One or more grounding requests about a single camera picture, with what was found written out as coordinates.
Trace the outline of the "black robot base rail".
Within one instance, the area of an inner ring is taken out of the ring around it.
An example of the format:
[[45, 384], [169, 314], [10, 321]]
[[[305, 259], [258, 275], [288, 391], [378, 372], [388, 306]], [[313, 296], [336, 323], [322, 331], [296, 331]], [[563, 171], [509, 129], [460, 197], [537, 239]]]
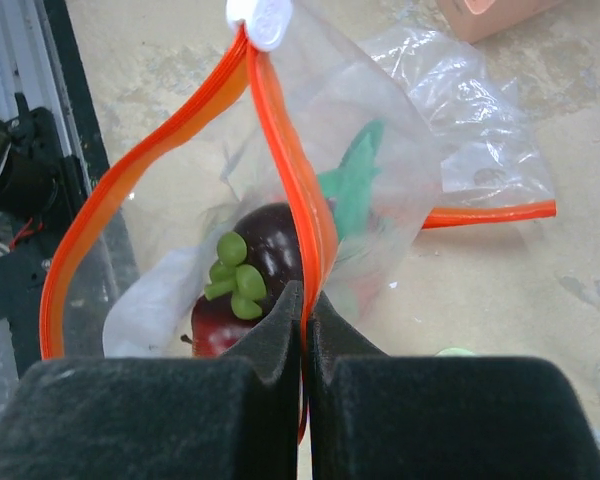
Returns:
[[68, 8], [0, 1], [0, 320], [16, 370], [38, 362], [51, 259], [109, 162]]

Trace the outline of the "pink dragon fruit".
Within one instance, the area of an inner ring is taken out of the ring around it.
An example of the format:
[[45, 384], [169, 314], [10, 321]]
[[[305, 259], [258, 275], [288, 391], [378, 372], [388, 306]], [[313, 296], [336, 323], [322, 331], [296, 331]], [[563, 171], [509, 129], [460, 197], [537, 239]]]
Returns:
[[338, 167], [318, 175], [338, 235], [338, 252], [324, 293], [352, 324], [368, 313], [388, 264], [387, 224], [374, 211], [373, 183], [385, 124], [371, 120], [355, 135]]

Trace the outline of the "dark red apple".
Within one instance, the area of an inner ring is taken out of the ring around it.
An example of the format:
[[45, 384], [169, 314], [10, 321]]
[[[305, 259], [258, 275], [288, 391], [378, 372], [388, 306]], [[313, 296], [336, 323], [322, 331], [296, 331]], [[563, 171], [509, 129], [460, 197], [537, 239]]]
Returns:
[[237, 318], [230, 300], [227, 294], [213, 300], [201, 296], [196, 301], [190, 319], [191, 334], [180, 336], [183, 343], [192, 347], [194, 357], [213, 358], [223, 354], [259, 322]]

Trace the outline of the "clear zip top bag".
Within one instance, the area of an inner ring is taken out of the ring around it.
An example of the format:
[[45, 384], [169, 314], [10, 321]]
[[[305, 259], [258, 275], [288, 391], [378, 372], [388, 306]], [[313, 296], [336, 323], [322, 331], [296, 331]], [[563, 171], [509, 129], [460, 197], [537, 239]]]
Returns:
[[114, 163], [44, 284], [43, 359], [225, 353], [301, 283], [368, 314], [423, 229], [551, 218], [544, 162], [463, 59], [392, 68], [301, 1], [227, 7], [195, 93]]

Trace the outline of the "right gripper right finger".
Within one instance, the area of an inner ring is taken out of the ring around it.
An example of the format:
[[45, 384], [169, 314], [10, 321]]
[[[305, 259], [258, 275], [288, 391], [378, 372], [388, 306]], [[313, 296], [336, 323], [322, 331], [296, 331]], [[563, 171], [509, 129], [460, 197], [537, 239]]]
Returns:
[[600, 479], [566, 376], [519, 356], [390, 356], [321, 299], [308, 326], [317, 479]]

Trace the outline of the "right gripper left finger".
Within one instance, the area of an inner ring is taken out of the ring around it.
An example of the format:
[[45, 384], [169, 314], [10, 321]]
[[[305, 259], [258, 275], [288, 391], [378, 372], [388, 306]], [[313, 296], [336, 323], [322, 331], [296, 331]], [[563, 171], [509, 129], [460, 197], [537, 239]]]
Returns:
[[302, 288], [213, 359], [32, 366], [0, 418], [0, 479], [293, 479]]

